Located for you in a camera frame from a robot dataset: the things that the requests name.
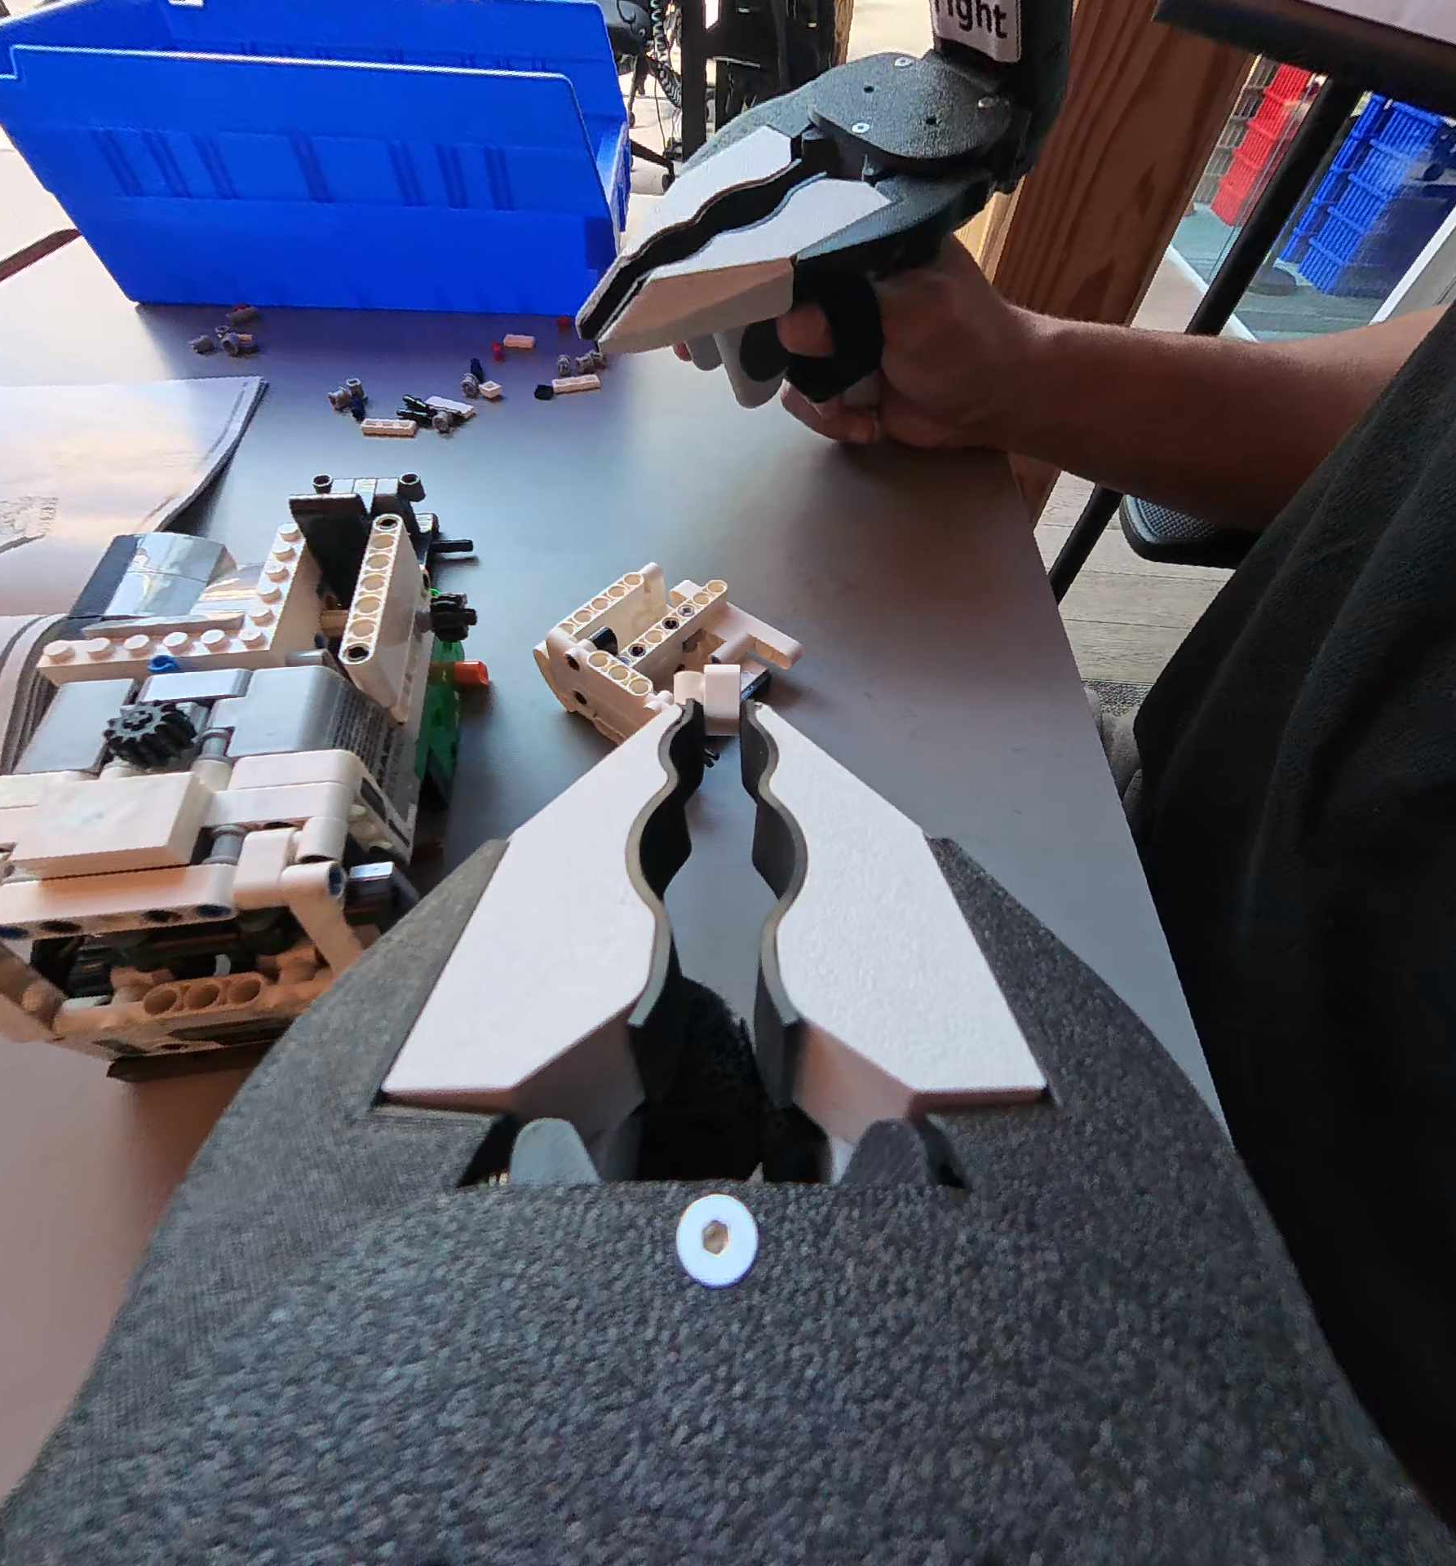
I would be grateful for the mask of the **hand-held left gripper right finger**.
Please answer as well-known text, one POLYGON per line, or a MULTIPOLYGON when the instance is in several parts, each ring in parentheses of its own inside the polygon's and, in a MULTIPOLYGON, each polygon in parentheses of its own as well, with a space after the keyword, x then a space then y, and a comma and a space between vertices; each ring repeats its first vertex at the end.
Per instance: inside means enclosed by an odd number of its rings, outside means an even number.
POLYGON ((1046 1078, 924 831, 770 705, 741 705, 758 938, 754 1047, 776 1106, 838 1145, 874 1123, 1031 1103, 1046 1078))

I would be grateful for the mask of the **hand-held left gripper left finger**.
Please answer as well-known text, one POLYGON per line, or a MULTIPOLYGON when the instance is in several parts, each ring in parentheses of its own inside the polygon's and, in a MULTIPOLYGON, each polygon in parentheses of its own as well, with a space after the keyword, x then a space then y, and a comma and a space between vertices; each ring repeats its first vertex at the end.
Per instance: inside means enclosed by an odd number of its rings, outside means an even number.
POLYGON ((614 1131, 677 1071, 664 891, 691 851, 697 705, 664 707, 508 839, 382 1084, 409 1106, 614 1131))

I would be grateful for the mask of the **small white lego piece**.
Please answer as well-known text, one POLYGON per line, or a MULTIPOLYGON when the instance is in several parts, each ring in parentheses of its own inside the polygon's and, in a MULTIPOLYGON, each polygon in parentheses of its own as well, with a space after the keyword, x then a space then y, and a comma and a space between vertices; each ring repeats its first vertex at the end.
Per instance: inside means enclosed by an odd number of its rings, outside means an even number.
POLYGON ((739 725, 741 665, 709 662, 701 670, 679 670, 672 679, 677 702, 694 702, 707 736, 733 736, 739 725))

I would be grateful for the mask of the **white lego frame subassembly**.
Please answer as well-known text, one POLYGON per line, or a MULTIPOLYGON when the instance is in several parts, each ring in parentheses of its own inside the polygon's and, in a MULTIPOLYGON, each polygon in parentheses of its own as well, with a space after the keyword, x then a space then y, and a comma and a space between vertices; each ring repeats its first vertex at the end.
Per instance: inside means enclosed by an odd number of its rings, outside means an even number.
POLYGON ((743 700, 793 667, 801 643, 733 605, 723 580, 666 585, 647 563, 563 616, 533 655, 562 707, 620 744, 681 704, 679 670, 738 663, 743 700))

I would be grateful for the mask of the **small lego pieces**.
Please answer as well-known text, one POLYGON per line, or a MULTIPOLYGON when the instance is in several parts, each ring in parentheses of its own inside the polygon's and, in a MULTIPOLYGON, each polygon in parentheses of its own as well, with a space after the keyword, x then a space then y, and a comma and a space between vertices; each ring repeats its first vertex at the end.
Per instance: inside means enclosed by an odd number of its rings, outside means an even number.
MULTIPOLYGON (((228 358, 253 357, 263 350, 256 335, 263 313, 258 306, 241 301, 223 311, 221 318, 206 331, 189 338, 189 350, 198 357, 221 353, 228 358)), ((536 400, 551 400, 567 393, 592 392, 602 385, 600 375, 607 368, 607 355, 600 347, 580 353, 560 353, 550 377, 533 387, 536 400)), ((370 407, 364 380, 347 377, 327 392, 330 407, 357 422, 367 439, 411 439, 419 430, 432 429, 449 435, 469 422, 478 404, 496 404, 504 397, 504 387, 493 378, 483 362, 471 358, 461 375, 458 395, 404 393, 397 412, 390 417, 375 414, 370 407)))

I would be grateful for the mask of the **person's right forearm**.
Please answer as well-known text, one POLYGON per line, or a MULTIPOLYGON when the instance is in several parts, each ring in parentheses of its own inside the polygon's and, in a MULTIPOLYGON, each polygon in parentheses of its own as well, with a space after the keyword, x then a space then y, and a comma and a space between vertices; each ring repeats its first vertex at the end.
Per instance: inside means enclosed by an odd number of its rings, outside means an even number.
POLYGON ((1003 449, 1259 533, 1444 313, 1296 342, 1036 318, 1003 449))

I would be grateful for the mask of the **white and green lego truck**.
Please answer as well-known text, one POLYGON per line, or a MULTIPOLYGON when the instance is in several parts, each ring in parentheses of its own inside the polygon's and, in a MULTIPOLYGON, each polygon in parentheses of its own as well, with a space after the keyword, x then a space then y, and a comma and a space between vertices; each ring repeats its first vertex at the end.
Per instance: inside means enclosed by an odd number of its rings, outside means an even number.
POLYGON ((0 1036, 142 1081, 261 1054, 416 902, 476 611, 416 472, 288 499, 261 561, 112 538, 0 615, 0 1036))

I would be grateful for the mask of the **open lego instruction booklet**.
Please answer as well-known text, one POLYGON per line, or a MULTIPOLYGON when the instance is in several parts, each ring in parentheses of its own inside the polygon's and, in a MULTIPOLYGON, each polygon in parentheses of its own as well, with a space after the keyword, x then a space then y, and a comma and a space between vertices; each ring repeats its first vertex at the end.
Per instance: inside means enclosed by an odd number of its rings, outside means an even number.
POLYGON ((164 528, 231 457, 266 383, 0 385, 0 653, 70 610, 110 538, 164 528))

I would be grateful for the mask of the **person's right hand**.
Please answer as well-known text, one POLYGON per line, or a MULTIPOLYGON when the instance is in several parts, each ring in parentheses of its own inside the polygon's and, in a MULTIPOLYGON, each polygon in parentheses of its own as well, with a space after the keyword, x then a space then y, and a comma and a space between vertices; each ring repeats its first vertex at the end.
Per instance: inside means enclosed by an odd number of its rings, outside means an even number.
POLYGON ((783 383, 788 414, 845 444, 1043 454, 1063 323, 1011 305, 952 236, 929 264, 874 290, 884 342, 872 400, 818 402, 783 383))

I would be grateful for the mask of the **stack of red crates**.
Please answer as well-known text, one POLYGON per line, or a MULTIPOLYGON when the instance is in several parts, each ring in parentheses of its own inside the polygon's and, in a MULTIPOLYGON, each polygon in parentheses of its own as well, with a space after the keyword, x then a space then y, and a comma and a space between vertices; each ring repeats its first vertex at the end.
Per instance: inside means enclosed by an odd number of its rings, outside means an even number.
POLYGON ((1207 157, 1194 202, 1224 224, 1243 224, 1320 83, 1310 70, 1258 56, 1207 157))

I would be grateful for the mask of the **blue plastic bin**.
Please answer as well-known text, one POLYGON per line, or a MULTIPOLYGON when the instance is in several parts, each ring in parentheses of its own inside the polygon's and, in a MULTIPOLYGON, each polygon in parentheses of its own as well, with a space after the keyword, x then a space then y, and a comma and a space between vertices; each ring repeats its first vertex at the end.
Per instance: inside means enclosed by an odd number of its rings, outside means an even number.
POLYGON ((0 125, 146 303, 570 316, 630 191, 597 3, 60 3, 0 125))

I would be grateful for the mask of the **stack of blue crates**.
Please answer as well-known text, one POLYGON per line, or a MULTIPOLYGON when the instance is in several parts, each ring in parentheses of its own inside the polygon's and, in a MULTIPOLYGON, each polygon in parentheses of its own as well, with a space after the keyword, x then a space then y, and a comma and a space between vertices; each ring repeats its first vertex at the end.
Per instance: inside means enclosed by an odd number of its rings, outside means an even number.
POLYGON ((1456 120, 1370 95, 1278 261, 1326 296, 1382 300, 1456 206, 1456 120))

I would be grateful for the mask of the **person's black clothing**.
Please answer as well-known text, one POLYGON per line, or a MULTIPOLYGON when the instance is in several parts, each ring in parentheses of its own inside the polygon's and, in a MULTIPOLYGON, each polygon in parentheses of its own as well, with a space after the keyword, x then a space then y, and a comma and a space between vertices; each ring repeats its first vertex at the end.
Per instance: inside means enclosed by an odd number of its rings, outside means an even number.
POLYGON ((1134 732, 1135 841, 1234 1145, 1456 1517, 1456 301, 1134 732))

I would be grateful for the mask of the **black office chair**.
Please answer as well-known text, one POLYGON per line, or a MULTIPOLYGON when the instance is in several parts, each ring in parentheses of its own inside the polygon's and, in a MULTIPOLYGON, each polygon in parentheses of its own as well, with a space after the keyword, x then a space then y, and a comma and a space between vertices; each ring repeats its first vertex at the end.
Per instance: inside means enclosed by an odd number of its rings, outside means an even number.
POLYGON ((1189 568, 1234 570, 1259 538, 1258 531, 1216 526, 1128 494, 1117 519, 1140 558, 1189 568))

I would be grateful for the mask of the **wooden post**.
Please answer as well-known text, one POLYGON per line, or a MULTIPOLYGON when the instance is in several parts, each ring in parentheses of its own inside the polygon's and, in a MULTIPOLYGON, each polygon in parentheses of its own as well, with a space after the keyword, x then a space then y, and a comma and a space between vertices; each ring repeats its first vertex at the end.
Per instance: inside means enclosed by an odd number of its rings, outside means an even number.
POLYGON ((1154 20, 1155 3, 1073 8, 1070 83, 1036 165, 972 221, 956 342, 1009 365, 1013 328, 1073 325, 1068 345, 1174 348, 1137 306, 1248 75, 1241 48, 1154 20))

